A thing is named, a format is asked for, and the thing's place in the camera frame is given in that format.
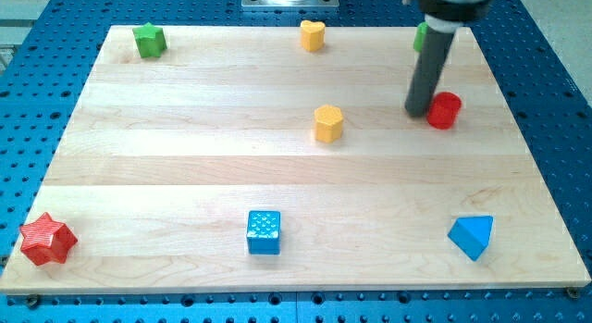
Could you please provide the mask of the robot arm end black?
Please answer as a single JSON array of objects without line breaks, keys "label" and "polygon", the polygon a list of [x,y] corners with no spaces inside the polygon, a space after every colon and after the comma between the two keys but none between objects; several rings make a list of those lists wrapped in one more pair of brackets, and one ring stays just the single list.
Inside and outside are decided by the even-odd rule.
[{"label": "robot arm end black", "polygon": [[404,5],[415,1],[425,14],[425,23],[434,31],[454,33],[467,22],[482,19],[493,0],[401,0]]}]

